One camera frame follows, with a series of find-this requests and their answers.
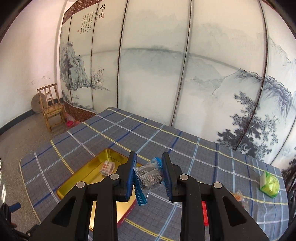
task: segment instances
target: checkered tablecloth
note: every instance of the checkered tablecloth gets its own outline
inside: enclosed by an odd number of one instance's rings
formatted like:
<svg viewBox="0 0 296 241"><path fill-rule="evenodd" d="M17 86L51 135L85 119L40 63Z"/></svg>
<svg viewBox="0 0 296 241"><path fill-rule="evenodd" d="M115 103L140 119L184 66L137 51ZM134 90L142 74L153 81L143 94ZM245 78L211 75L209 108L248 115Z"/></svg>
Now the checkered tablecloth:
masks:
<svg viewBox="0 0 296 241"><path fill-rule="evenodd" d="M59 202L56 190L102 150L125 156L137 152L138 162L168 152L173 164L196 180L223 183L240 190L249 213L267 234L277 240L288 227L288 205L279 169L239 152L162 125L129 112L108 108L44 144L20 161L28 197L40 221ZM278 176L281 190L275 199L259 191L264 170ZM151 192L145 206L136 205L118 229L119 240L179 240L181 204L168 201L164 186Z"/></svg>

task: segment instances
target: white wall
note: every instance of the white wall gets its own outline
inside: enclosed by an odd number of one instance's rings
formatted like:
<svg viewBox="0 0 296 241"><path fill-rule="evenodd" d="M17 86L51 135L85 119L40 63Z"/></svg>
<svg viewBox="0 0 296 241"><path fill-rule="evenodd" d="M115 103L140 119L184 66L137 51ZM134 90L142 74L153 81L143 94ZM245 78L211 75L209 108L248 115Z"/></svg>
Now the white wall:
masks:
<svg viewBox="0 0 296 241"><path fill-rule="evenodd" d="M33 0L1 41L0 128L31 109L36 89L57 82L56 45L66 3Z"/></svg>

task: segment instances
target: plastic snack wrapper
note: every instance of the plastic snack wrapper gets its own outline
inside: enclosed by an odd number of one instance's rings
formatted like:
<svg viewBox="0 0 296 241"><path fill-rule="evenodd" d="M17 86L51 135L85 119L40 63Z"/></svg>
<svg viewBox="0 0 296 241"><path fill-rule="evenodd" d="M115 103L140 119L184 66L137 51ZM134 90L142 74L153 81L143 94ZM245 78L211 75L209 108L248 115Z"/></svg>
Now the plastic snack wrapper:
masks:
<svg viewBox="0 0 296 241"><path fill-rule="evenodd" d="M114 168L115 168L115 162L105 161L100 170L100 173L102 173L104 176L109 176L113 173Z"/></svg>
<svg viewBox="0 0 296 241"><path fill-rule="evenodd" d="M259 189L271 198L275 198L279 193L279 180L277 177L265 171L259 179Z"/></svg>
<svg viewBox="0 0 296 241"><path fill-rule="evenodd" d="M163 182L161 159L153 158L146 165L134 167L136 197L140 206L147 203L150 190L158 188Z"/></svg>
<svg viewBox="0 0 296 241"><path fill-rule="evenodd" d="M244 196L242 195L242 192L238 190L236 193L231 193L235 199L242 205L242 207L249 212L249 203L244 200Z"/></svg>

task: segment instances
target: folding screen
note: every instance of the folding screen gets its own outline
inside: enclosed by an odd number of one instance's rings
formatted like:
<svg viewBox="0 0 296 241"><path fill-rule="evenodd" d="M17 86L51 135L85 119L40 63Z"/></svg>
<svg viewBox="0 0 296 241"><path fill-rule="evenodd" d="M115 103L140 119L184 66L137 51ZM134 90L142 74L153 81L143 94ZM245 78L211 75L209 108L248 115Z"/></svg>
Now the folding screen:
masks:
<svg viewBox="0 0 296 241"><path fill-rule="evenodd" d="M113 106L279 168L296 154L296 41L260 0L78 0L59 55L80 121Z"/></svg>
<svg viewBox="0 0 296 241"><path fill-rule="evenodd" d="M100 113L117 105L117 66L125 0L102 0L92 44L94 111Z"/></svg>
<svg viewBox="0 0 296 241"><path fill-rule="evenodd" d="M260 92L264 30L257 0L194 1L173 127L236 148Z"/></svg>
<svg viewBox="0 0 296 241"><path fill-rule="evenodd" d="M119 105L169 124L184 64L189 1L129 0L121 45Z"/></svg>

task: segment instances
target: wooden chair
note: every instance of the wooden chair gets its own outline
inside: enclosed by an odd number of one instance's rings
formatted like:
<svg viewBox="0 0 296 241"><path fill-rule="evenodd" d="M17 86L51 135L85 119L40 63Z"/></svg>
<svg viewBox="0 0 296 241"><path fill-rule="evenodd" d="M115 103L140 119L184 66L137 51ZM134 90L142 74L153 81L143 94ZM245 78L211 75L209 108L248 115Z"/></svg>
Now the wooden chair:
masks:
<svg viewBox="0 0 296 241"><path fill-rule="evenodd" d="M54 99L52 98L52 92L50 90L51 87L54 87L56 97L57 97L57 101L58 101L57 103L54 103ZM42 98L41 98L41 91L42 90L44 90L46 103L42 102ZM59 100L59 95L58 95L58 92L57 92L57 84L47 85L45 87L39 88L39 89L37 89L37 92L39 92L39 97L40 97L40 102L41 102L41 106L42 106L43 116L44 116L44 119L45 119L45 124L47 126L48 131L51 132L52 127L67 121L65 108L64 108L64 106L61 104L61 102ZM54 117L56 115L61 116L61 121L54 124L53 126L50 126L48 119L50 119L50 118L52 118L52 117Z"/></svg>

